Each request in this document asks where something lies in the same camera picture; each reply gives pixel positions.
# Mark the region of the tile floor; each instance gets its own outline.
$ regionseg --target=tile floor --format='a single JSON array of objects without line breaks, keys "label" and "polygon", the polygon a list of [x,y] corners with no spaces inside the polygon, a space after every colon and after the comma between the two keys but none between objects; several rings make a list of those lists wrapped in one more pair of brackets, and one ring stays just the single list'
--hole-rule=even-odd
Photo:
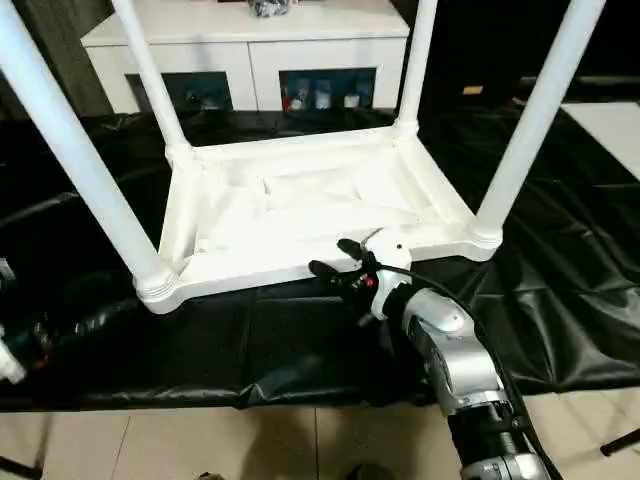
[{"label": "tile floor", "polygon": [[[610,458],[598,447],[640,427],[640,389],[527,403],[567,480],[639,478],[640,447]],[[25,463],[44,456],[47,480],[192,480],[204,471],[226,480],[338,480],[361,462],[398,480],[459,479],[437,407],[407,405],[4,414],[0,454]]]}]

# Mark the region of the black plastic sheet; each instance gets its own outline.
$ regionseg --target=black plastic sheet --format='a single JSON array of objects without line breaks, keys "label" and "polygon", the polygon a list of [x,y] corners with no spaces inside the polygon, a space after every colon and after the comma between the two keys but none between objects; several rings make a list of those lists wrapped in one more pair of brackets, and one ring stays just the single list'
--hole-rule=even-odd
[{"label": "black plastic sheet", "polygon": [[[423,121],[423,142],[473,209],[519,114],[466,109]],[[367,112],[182,118],[195,145],[391,121]],[[86,126],[157,244],[170,170],[153,117]],[[46,311],[64,325],[101,315],[111,327],[55,355],[23,384],[0,385],[1,410],[432,400],[407,346],[358,329],[316,280],[194,299],[171,314],[151,315],[33,126],[2,124],[0,140],[5,151],[19,152],[0,163],[0,256],[20,281],[24,318]],[[469,302],[525,392],[636,385],[639,207],[640,184],[560,113],[495,257],[482,264],[440,259],[414,269]]]}]

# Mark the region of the black cable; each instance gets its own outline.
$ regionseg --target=black cable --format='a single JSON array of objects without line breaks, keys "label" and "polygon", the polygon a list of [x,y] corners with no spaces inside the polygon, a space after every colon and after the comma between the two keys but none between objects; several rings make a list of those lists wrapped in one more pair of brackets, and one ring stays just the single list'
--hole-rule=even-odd
[{"label": "black cable", "polygon": [[[460,305],[460,307],[471,318],[476,318],[471,313],[471,310],[469,309],[469,307],[464,302],[462,302],[457,297],[457,295],[455,295],[453,292],[451,292],[444,285],[441,285],[440,283],[438,283],[438,282],[436,282],[434,280],[431,280],[430,278],[427,278],[424,275],[421,275],[419,273],[412,272],[410,270],[405,270],[404,268],[393,267],[391,265],[383,265],[381,263],[377,263],[377,265],[375,265],[375,267],[378,270],[388,270],[390,272],[395,272],[395,273],[399,273],[401,275],[406,275],[407,277],[411,277],[414,280],[417,280],[419,282],[422,282],[422,283],[426,284],[429,288],[431,288],[436,293],[439,293],[440,295],[443,295],[445,297],[449,297],[453,301],[455,301],[458,305]],[[480,334],[479,336],[481,337],[480,339],[484,340],[482,343],[484,344],[485,348],[489,352],[489,355],[493,359],[493,361],[495,363],[495,366],[496,366],[496,369],[498,370],[498,373],[500,374],[501,378],[504,381],[505,390],[507,392],[509,400],[511,400],[511,402],[514,405],[515,412],[519,416],[524,417],[524,419],[527,421],[527,425],[525,425],[523,427],[523,431],[524,431],[524,433],[525,433],[525,435],[527,437],[527,440],[529,440],[529,443],[531,444],[531,447],[533,448],[535,453],[542,460],[542,463],[544,464],[545,468],[547,469],[551,479],[552,480],[563,480],[562,475],[558,471],[558,468],[555,466],[555,464],[553,463],[553,460],[551,460],[549,455],[547,455],[547,452],[544,450],[544,447],[542,446],[542,443],[540,442],[540,438],[538,437],[538,434],[536,433],[536,430],[533,427],[533,422],[531,421],[531,416],[529,415],[529,411],[527,410],[527,406],[526,406],[526,404],[524,402],[522,394],[520,393],[520,389],[516,385],[516,382],[513,380],[513,377],[511,376],[511,373],[504,367],[502,361],[500,360],[500,356],[497,353],[497,350],[491,344],[491,339],[489,338],[489,335],[487,334],[484,326],[479,321],[475,322],[475,325],[476,325],[476,328],[478,330],[476,333],[479,333]]]}]

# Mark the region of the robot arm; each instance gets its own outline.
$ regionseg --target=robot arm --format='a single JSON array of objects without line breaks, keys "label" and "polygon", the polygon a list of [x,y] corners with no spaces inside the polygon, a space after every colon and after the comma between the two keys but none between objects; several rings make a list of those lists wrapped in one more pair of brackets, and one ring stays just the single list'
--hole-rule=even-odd
[{"label": "robot arm", "polygon": [[[319,262],[309,267],[338,287],[345,300],[368,304],[367,319],[401,322],[447,417],[463,480],[560,478],[543,452],[544,462],[533,452],[525,434],[532,429],[528,416],[516,413],[504,375],[476,336],[469,312],[442,292],[412,284],[411,255],[400,239],[397,232],[381,230],[364,248],[341,240],[338,247],[362,261],[357,272],[338,274]],[[532,443],[541,449],[537,437]]]}]

